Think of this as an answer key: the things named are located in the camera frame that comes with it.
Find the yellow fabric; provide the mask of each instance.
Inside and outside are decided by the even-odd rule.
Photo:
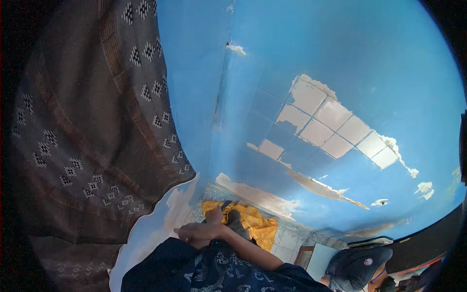
[[[222,206],[222,204],[223,202],[204,201],[201,204],[203,208],[203,216],[205,217],[207,211],[214,209],[216,206]],[[224,215],[222,224],[227,224],[227,214],[231,210],[237,210],[240,213],[241,224],[243,225],[243,228],[250,232],[250,237],[254,237],[256,243],[261,248],[271,251],[278,225],[276,220],[272,218],[263,218],[255,207],[232,202],[222,211],[222,215]]]

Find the floor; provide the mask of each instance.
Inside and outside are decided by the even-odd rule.
[[[193,207],[193,212],[189,216],[187,222],[201,222],[203,220],[201,202],[206,200],[241,201],[231,193],[228,193],[215,185],[209,184],[206,187],[204,193],[199,198],[198,202]],[[316,243],[320,243],[335,249],[347,248],[347,244],[337,238],[324,236],[318,232],[311,231],[309,229],[272,216],[268,213],[262,212],[261,210],[260,212],[264,217],[274,218],[279,223],[271,253],[280,258],[285,263],[293,264],[295,262],[301,246],[314,246]]]

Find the curtain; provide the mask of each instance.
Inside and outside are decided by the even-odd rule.
[[[106,291],[136,220],[195,177],[178,140],[155,1],[64,1],[14,102],[14,201],[62,291]]]

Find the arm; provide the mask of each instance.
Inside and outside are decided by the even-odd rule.
[[[206,223],[210,223],[210,224],[220,224],[223,218],[220,206],[217,206],[214,209],[207,211],[205,216],[206,216]],[[209,245],[210,242],[211,242],[210,239],[194,239],[193,238],[188,241],[188,244],[196,249],[202,249],[203,247]]]
[[[324,284],[329,287],[329,283],[331,282],[331,276],[330,275],[322,276],[320,282],[321,284]]]
[[[225,225],[190,223],[181,228],[175,228],[174,231],[178,234],[178,237],[185,242],[189,242],[193,239],[225,240],[239,257],[265,270],[272,271],[284,264],[284,262],[275,255],[252,244]]]
[[[227,226],[220,225],[220,227],[223,227],[220,231],[220,238],[229,243],[242,259],[268,271],[275,270],[284,264],[278,257],[252,244]]]

